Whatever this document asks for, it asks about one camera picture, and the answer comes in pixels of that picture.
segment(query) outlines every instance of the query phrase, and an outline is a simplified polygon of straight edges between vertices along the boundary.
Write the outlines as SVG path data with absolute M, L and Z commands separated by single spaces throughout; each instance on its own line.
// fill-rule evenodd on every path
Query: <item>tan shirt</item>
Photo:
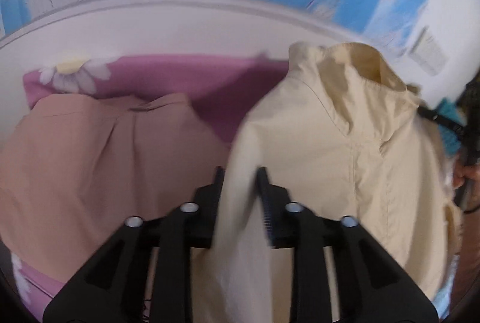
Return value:
M 235 140 L 214 248 L 196 260 L 195 318 L 289 320 L 291 252 L 268 248 L 251 193 L 258 166 L 319 216 L 358 217 L 433 298 L 451 255 L 447 217 L 455 211 L 431 127 L 417 117 L 419 98 L 367 45 L 298 43 L 289 64 Z M 453 234 L 450 227 L 451 246 Z
M 183 94 L 51 95 L 0 154 L 1 238 L 66 282 L 127 217 L 152 220 L 191 200 L 228 152 Z

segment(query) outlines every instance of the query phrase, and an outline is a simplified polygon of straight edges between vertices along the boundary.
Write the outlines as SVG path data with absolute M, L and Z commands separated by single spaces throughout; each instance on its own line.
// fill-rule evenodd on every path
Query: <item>teal object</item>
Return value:
M 449 118 L 459 124 L 465 124 L 462 117 L 457 111 L 457 107 L 453 102 L 450 102 L 447 98 L 443 98 L 440 104 L 437 106 L 438 114 L 443 117 Z M 440 129 L 440 135 L 442 137 L 443 149 L 447 156 L 454 156 L 461 147 L 461 143 L 457 138 L 457 135 L 450 129 L 443 126 L 438 127 Z

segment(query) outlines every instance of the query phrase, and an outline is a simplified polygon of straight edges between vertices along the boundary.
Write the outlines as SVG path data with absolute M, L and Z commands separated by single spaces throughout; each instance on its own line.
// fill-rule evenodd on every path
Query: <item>person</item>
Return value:
M 457 160 L 454 168 L 453 186 L 459 188 L 469 178 L 475 181 L 467 212 L 480 204 L 480 166 L 464 166 Z M 459 253 L 458 268 L 452 288 L 450 310 L 455 308 L 480 273 L 480 210 L 466 213 L 463 219 L 463 239 Z

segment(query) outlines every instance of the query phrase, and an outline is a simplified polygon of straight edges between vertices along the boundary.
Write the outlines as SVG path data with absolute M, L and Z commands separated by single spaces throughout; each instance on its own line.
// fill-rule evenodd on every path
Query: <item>shirt collar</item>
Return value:
M 296 43 L 289 55 L 289 76 L 310 87 L 345 135 L 385 142 L 416 113 L 420 99 L 369 45 Z

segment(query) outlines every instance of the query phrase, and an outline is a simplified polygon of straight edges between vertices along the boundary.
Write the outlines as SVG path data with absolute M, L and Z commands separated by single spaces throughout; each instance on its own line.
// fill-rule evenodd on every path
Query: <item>daisy print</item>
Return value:
M 17 284 L 18 294 L 24 303 L 30 305 L 30 285 L 22 274 L 22 261 L 13 253 L 11 254 L 11 265 L 13 267 L 13 276 Z
M 40 70 L 40 83 L 52 84 L 62 93 L 83 93 L 94 95 L 97 92 L 95 80 L 109 80 L 111 72 L 108 64 L 114 60 L 91 59 L 88 61 L 64 62 L 55 67 Z

